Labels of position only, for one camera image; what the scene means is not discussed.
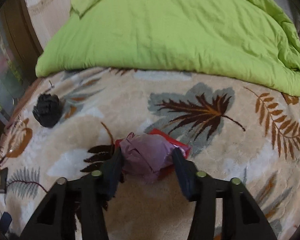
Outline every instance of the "beige blanket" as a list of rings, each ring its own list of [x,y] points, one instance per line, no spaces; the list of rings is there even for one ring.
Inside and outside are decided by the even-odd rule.
[[[64,103],[53,129],[32,114],[45,91]],[[110,150],[114,140],[152,128],[191,145],[190,160],[212,177],[239,177],[280,240],[299,226],[300,98],[226,77],[99,67],[45,79],[20,112],[1,145],[0,170],[9,172],[0,216],[9,212],[19,235],[57,178],[98,169],[88,149]],[[186,239],[193,212],[174,173],[152,185],[128,176],[105,219],[110,239]]]

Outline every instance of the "wooden door frame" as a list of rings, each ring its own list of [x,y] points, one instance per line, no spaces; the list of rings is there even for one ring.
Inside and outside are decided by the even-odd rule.
[[[20,65],[25,78],[36,79],[35,66],[43,49],[33,28],[25,0],[6,0],[0,9],[9,47]]]

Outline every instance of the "green comforter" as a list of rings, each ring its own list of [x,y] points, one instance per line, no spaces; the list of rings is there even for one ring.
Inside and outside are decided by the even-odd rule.
[[[300,41],[273,0],[72,0],[37,76],[94,66],[197,71],[300,96]]]

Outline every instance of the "leaf pattern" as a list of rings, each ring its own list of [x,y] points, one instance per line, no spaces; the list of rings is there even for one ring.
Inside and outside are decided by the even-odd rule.
[[[111,144],[110,145],[98,145],[95,147],[92,147],[90,150],[88,150],[89,153],[93,153],[94,155],[91,156],[88,159],[85,159],[84,162],[86,163],[91,163],[89,166],[85,167],[84,169],[81,170],[81,172],[92,172],[95,170],[99,170],[100,167],[102,166],[103,162],[106,160],[111,159],[113,153],[114,153],[114,139],[113,136],[108,129],[108,127],[101,122],[103,127],[106,129],[110,140]]]
[[[96,78],[96,79],[92,79],[92,80],[89,80],[86,82],[82,82],[79,84],[79,86],[77,88],[75,88],[74,90],[72,90],[70,93],[68,93],[67,95],[65,95],[63,97],[63,100],[65,100],[65,104],[63,107],[63,115],[62,115],[61,119],[59,120],[59,123],[63,123],[65,120],[69,119],[73,115],[80,112],[83,108],[84,101],[87,98],[101,92],[101,90],[97,90],[97,91],[91,92],[91,93],[82,93],[81,92],[82,90],[85,90],[85,89],[95,85],[99,80],[100,80],[100,78]]]
[[[157,128],[191,145],[192,154],[198,154],[217,133],[221,133],[224,120],[231,121],[235,127],[245,131],[238,121],[226,114],[233,101],[232,88],[213,92],[203,83],[196,84],[185,95],[153,93],[148,101],[148,109],[161,118],[147,127],[145,133]]]
[[[270,93],[263,93],[258,96],[251,89],[244,87],[252,92],[256,97],[256,113],[259,113],[259,124],[265,124],[265,136],[267,136],[271,124],[271,144],[274,149],[275,144],[278,148],[278,155],[281,156],[282,150],[284,158],[287,159],[288,153],[294,159],[295,149],[300,152],[300,124],[292,119],[287,119],[286,115],[281,115],[283,110],[276,109],[279,105],[273,102],[274,98]]]
[[[74,75],[77,75],[79,72],[80,72],[80,70],[65,70],[61,81],[64,81]]]
[[[284,100],[286,101],[286,103],[289,104],[293,104],[296,105],[297,103],[299,103],[299,98],[298,97],[293,97],[293,96],[289,96],[285,93],[281,93]]]
[[[8,153],[5,158],[17,158],[26,149],[32,138],[32,129],[27,127],[29,119],[16,120],[11,129],[12,137],[8,142]]]
[[[255,200],[259,206],[262,206],[265,203],[265,201],[268,199],[269,195],[271,195],[276,183],[277,183],[277,173],[275,172],[270,176],[266,184],[263,186],[263,188],[258,192],[258,194],[255,197]]]
[[[128,73],[129,71],[133,70],[134,72],[137,72],[138,70],[137,69],[131,69],[131,68],[110,68],[110,72],[115,72],[114,74],[117,75],[117,74],[120,74],[120,76],[123,76],[125,75],[126,73]]]
[[[40,180],[40,168],[31,171],[26,169],[20,169],[13,173],[13,175],[7,180],[7,192],[12,191],[13,193],[18,193],[22,199],[26,197],[31,197],[34,199],[37,196],[38,189],[41,188],[47,193],[47,190],[39,183]]]
[[[168,102],[162,101],[162,103],[158,104],[158,106],[160,106],[159,110],[168,109],[171,112],[185,113],[170,121],[170,123],[174,123],[176,121],[180,122],[172,128],[169,134],[179,127],[193,123],[191,129],[198,126],[194,140],[196,140],[200,133],[202,133],[206,128],[209,128],[207,135],[207,139],[209,139],[210,135],[215,132],[220,124],[222,117],[230,119],[232,122],[239,125],[243,131],[245,131],[245,128],[239,122],[225,115],[230,98],[231,97],[227,97],[227,94],[223,96],[217,95],[216,98],[212,99],[212,104],[210,104],[206,101],[203,93],[200,96],[196,96],[199,104],[195,104],[190,101],[183,102],[181,100],[179,102],[175,102],[169,99]]]

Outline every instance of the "crumpled plastic bag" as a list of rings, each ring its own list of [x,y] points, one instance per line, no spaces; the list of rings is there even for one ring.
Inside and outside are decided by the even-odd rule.
[[[40,95],[32,113],[43,127],[54,127],[62,116],[62,107],[58,96],[50,94]]]
[[[171,154],[172,150],[177,147],[159,134],[136,136],[130,133],[119,144],[125,159],[123,171],[126,174],[141,176],[147,182],[156,181],[162,169],[173,165]],[[184,157],[187,157],[190,147],[180,142],[178,142],[178,147]]]

